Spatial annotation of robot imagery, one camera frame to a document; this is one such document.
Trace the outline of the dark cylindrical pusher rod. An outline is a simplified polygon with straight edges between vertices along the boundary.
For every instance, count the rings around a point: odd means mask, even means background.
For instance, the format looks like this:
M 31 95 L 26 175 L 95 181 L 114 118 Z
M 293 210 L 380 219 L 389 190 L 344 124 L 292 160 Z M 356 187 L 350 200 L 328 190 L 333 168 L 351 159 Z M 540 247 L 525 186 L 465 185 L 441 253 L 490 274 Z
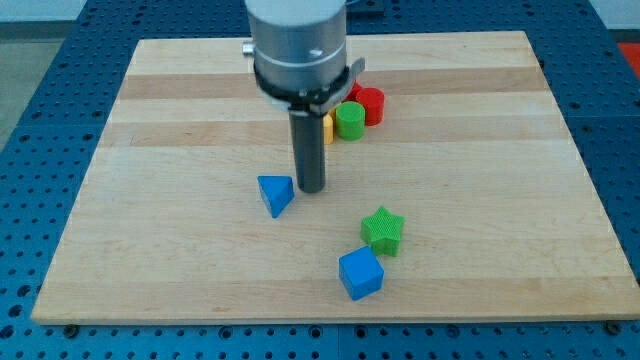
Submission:
M 323 118 L 290 113 L 289 120 L 298 188 L 318 193 L 326 180 Z

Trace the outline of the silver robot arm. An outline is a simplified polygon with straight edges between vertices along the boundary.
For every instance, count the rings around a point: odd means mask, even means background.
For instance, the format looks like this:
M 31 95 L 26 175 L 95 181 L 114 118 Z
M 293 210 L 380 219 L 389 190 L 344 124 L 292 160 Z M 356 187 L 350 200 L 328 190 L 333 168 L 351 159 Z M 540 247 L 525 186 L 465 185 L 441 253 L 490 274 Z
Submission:
M 256 84 L 289 115 L 299 189 L 325 186 L 323 118 L 352 90 L 365 60 L 347 63 L 347 6 L 341 0 L 246 0 Z

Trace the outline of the red block behind arm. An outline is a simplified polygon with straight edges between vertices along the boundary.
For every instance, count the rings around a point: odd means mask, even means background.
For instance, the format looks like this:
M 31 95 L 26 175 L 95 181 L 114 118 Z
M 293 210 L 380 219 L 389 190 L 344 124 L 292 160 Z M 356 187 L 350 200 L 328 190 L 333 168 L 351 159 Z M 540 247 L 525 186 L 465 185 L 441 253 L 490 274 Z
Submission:
M 355 82 L 351 87 L 351 90 L 345 97 L 344 102 L 356 102 L 357 95 L 361 90 L 362 90 L 362 86 L 358 82 Z

